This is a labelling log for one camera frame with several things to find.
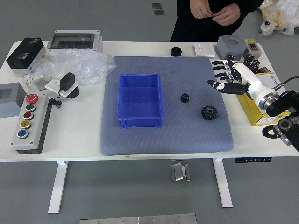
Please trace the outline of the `person's left hand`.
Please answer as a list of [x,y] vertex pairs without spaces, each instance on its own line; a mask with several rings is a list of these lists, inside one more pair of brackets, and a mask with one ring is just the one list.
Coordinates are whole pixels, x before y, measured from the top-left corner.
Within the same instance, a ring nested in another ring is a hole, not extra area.
[[214,14],[213,20],[221,26],[228,26],[235,23],[241,16],[240,8],[233,3],[224,7],[221,11]]

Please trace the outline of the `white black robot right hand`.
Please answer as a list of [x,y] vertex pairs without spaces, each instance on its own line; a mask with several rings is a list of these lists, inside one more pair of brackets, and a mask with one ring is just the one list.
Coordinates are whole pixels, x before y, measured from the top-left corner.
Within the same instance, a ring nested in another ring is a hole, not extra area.
[[243,63],[232,60],[213,61],[214,70],[224,69],[228,72],[219,73],[215,77],[220,80],[230,79],[237,82],[220,83],[208,80],[208,83],[217,91],[227,94],[242,95],[248,93],[252,100],[258,105],[263,99],[273,94],[273,89],[262,84],[260,79]]

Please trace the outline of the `person's right hand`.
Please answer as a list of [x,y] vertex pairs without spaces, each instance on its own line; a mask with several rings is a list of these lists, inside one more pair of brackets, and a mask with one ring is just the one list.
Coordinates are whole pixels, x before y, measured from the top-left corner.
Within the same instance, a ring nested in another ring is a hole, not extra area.
[[204,19],[213,16],[208,0],[190,0],[190,10],[196,19]]

